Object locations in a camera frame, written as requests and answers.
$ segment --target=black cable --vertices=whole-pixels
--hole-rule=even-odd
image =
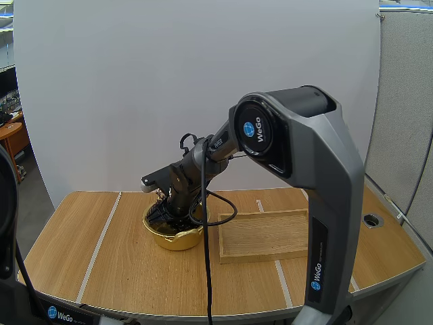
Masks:
[[[385,195],[385,191],[379,186],[379,184],[377,184],[375,181],[374,181],[374,179],[372,179],[371,177],[370,177],[370,175],[368,175],[367,173],[365,173],[365,176],[367,176],[367,178],[369,179],[369,181],[371,182],[371,183],[373,183],[373,185],[379,190],[379,192],[381,192],[382,193],[382,195]]]
[[[247,154],[241,154],[239,156],[230,156],[229,160],[234,159],[234,158],[242,158],[242,157],[247,157]]]
[[[202,214],[203,214],[203,235],[204,235],[204,262],[206,264],[206,280],[208,287],[208,323],[212,322],[212,279],[210,278],[210,257],[209,257],[209,233],[208,213],[206,210],[206,152],[208,151],[208,139],[203,141],[202,154]]]
[[[223,225],[224,223],[229,222],[230,220],[232,220],[237,215],[237,208],[236,208],[236,206],[231,201],[229,201],[226,198],[222,197],[221,195],[218,195],[217,193],[211,192],[209,190],[206,190],[206,193],[210,194],[212,196],[215,196],[216,198],[219,198],[220,200],[228,203],[233,208],[233,214],[230,217],[228,217],[228,218],[226,218],[224,220],[221,220],[221,221],[209,222],[208,223],[208,227],[213,227],[213,226],[216,226],[216,225]],[[196,225],[203,225],[202,220],[196,219],[193,216],[193,211],[199,205],[200,199],[201,199],[201,195],[200,196],[196,196],[196,198],[194,199],[193,203],[191,204],[191,206],[189,208],[189,213],[188,213],[189,220],[191,220],[191,222],[194,223],[194,224],[196,224]]]
[[[407,213],[409,213],[409,210],[412,207],[413,200],[415,199],[415,195],[416,195],[416,193],[418,191],[419,184],[421,183],[422,175],[424,174],[424,171],[426,170],[427,160],[428,160],[428,156],[429,156],[428,153],[430,152],[430,148],[432,147],[432,142],[433,142],[433,132],[430,135],[430,141],[428,142],[428,147],[427,147],[427,150],[426,150],[426,156],[424,157],[424,162],[422,164],[422,169],[421,169],[422,172],[419,174],[419,177],[418,177],[418,180],[417,180],[417,185],[415,186],[415,190],[412,193],[412,197],[411,197],[411,200],[409,201],[409,205],[407,206],[407,211],[406,211],[405,215],[407,215]]]
[[[18,241],[16,242],[15,258],[16,258],[16,261],[18,263],[18,267],[20,268],[22,278],[24,279],[24,283],[27,286],[27,290],[28,290],[28,294],[30,295],[30,298],[35,303],[37,309],[39,310],[39,313],[42,315],[42,317],[46,321],[46,323],[48,325],[53,325],[53,322],[49,319],[48,314],[43,309],[41,300],[39,300],[39,297],[36,294],[35,288],[33,287],[33,284],[30,281],[30,277],[28,276],[26,266],[24,265],[24,261],[22,260],[20,247],[18,247]]]

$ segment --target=wooden table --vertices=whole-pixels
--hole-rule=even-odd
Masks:
[[[9,143],[11,147],[12,154],[15,156],[25,147],[30,144],[30,138],[28,137],[26,122],[24,120],[24,115],[22,112],[18,112],[18,114],[13,117],[11,120],[7,121],[7,123],[3,126],[7,126],[10,123],[22,123],[22,128],[17,133],[9,138]]]
[[[12,152],[12,147],[9,141],[9,137],[19,132],[21,128],[22,128],[22,123],[8,123],[0,128],[0,140],[4,140],[5,142],[5,148],[7,150],[7,153],[11,157],[12,165],[15,168],[18,183],[21,183],[21,176],[20,173],[18,172],[18,168],[15,163],[14,153]]]
[[[219,192],[239,212],[308,208],[299,189]],[[155,194],[74,192],[45,226],[26,258],[35,288],[48,295],[143,320],[206,322],[203,242],[187,251],[160,248],[142,224]],[[211,219],[229,213],[210,197]],[[384,290],[419,269],[425,259],[382,203],[365,188],[364,213],[384,225],[363,223],[350,292],[354,299]],[[304,302],[306,257],[259,263],[219,264],[219,236],[211,227],[212,314],[216,320],[273,320],[298,312]]]

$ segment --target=white wall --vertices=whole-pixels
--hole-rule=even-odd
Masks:
[[[139,190],[215,132],[244,94],[316,85],[341,101],[365,158],[378,86],[376,0],[17,1],[15,59],[54,206],[74,190]],[[246,158],[213,189],[284,186]]]

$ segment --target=gold container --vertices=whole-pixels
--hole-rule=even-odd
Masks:
[[[146,210],[143,212],[143,224],[145,228],[152,233],[152,236],[154,237],[154,240],[158,245],[160,245],[162,248],[168,249],[170,251],[184,251],[185,249],[190,249],[197,245],[203,237],[203,226],[187,230],[184,232],[178,232],[177,234],[164,234],[163,232],[159,232],[158,228],[154,229],[149,222],[147,221],[147,212],[150,210],[150,208],[153,207],[153,204],[151,204]],[[194,213],[194,217],[198,220],[202,219],[202,209],[201,205],[199,205],[200,208],[196,209]],[[208,220],[210,217],[209,209],[207,209],[208,212]]]

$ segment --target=white tape line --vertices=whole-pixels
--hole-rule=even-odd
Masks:
[[[265,210],[263,210],[262,201],[256,200],[256,202],[257,202],[258,210],[260,212],[264,212]],[[287,287],[286,278],[284,278],[283,268],[281,267],[281,263],[279,262],[279,260],[275,261],[275,267],[277,268],[279,283],[281,283],[281,288],[283,289],[284,300],[286,300],[286,306],[287,308],[291,308],[293,307],[292,298],[290,297],[289,288]]]
[[[259,210],[260,212],[264,212],[265,210],[263,210],[262,201],[260,201],[260,200],[256,200],[256,202],[257,202],[258,210]]]
[[[302,191],[302,194],[304,194],[305,199],[308,201],[309,200],[309,195],[304,191],[303,188],[300,189]]]
[[[350,283],[352,284],[355,291],[359,291],[359,287],[353,276],[350,278]]]
[[[78,297],[76,298],[76,301],[75,301],[76,303],[81,303],[81,299],[83,298],[84,290],[86,290],[87,281],[89,281],[90,273],[92,272],[93,264],[95,264],[96,256],[99,252],[99,249],[101,248],[102,240],[104,240],[108,226],[110,225],[111,219],[113,218],[114,212],[116,211],[117,204],[119,203],[121,194],[122,194],[122,192],[119,192],[119,195],[117,196],[116,202],[113,205],[113,209],[111,209],[110,215],[108,216],[106,224],[102,230],[101,236],[99,236],[99,240],[97,241],[95,250],[93,251],[93,255],[92,255],[92,258],[90,259],[89,266],[87,267],[86,275],[84,276],[83,283],[81,284],[80,291],[78,292]]]

